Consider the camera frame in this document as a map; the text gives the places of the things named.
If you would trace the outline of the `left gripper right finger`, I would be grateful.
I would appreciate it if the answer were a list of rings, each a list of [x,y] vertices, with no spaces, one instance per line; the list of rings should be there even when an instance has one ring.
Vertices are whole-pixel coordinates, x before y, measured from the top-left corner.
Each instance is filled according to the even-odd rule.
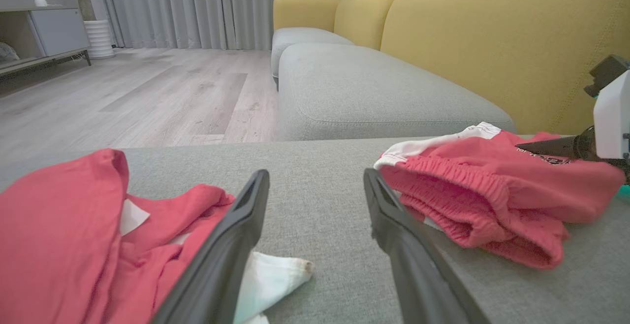
[[[372,237],[390,259],[406,324],[487,324],[486,315],[382,174],[364,171]]]

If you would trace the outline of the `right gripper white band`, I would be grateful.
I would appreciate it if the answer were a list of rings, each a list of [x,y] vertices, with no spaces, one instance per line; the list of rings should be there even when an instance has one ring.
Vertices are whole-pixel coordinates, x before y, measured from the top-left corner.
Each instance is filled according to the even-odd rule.
[[[594,127],[579,135],[518,144],[533,154],[570,160],[627,160],[630,133],[630,71],[600,90],[594,106]]]

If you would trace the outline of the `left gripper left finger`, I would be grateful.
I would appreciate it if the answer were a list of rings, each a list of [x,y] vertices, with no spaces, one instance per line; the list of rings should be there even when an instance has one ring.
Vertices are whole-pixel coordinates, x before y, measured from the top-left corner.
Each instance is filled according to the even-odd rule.
[[[270,187],[257,170],[204,241],[152,319],[154,324],[231,324],[250,252],[258,243]]]

